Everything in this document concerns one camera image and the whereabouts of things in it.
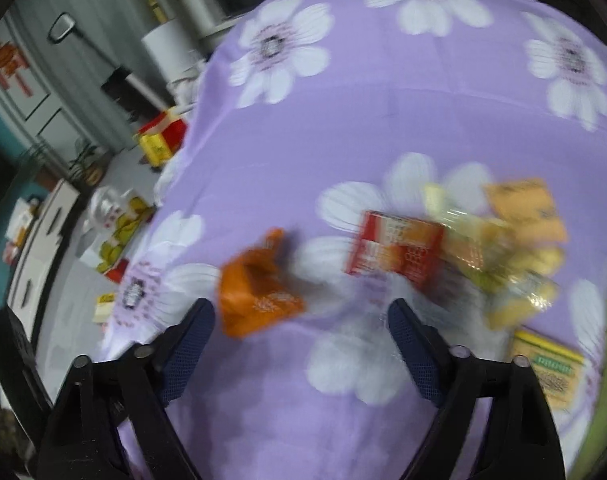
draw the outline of white cylinder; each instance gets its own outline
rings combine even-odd
[[[141,41],[157,64],[166,83],[172,83],[186,76],[198,75],[198,72],[189,71],[194,69],[202,56],[177,20],[159,25]]]

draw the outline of blue gripper pad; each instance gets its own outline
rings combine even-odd
[[[181,397],[213,329],[214,307],[205,301],[163,368],[163,388],[157,394],[162,405]]]
[[[437,362],[430,356],[426,338],[421,333],[423,324],[405,301],[394,301],[389,307],[388,328],[421,396],[441,406],[444,395]]]

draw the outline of orange plastic package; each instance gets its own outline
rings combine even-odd
[[[280,280],[275,258],[285,232],[273,229],[263,245],[250,248],[221,269],[219,306],[223,331],[243,337],[305,310],[304,301]]]

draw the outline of purple tablecloth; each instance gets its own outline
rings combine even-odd
[[[290,271],[309,285],[304,316],[243,340],[217,327],[168,408],[204,478],[398,478],[435,409],[378,306],[411,289],[342,272],[360,215],[424,216],[427,182],[483,213],[483,184],[532,176],[570,241],[560,298],[527,325],[586,357],[576,401],[554,413],[570,467],[605,345],[607,47],[585,28],[534,0],[268,0],[212,56],[172,166],[104,357],[178,322],[194,298],[216,302],[218,267],[270,227],[295,234]],[[500,358],[505,338],[475,305],[443,333]],[[469,471],[486,410],[453,478]],[[129,427],[122,438],[142,467]]]

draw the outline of red box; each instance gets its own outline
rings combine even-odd
[[[439,265],[444,230],[433,222],[368,211],[346,272],[397,272],[424,290]]]

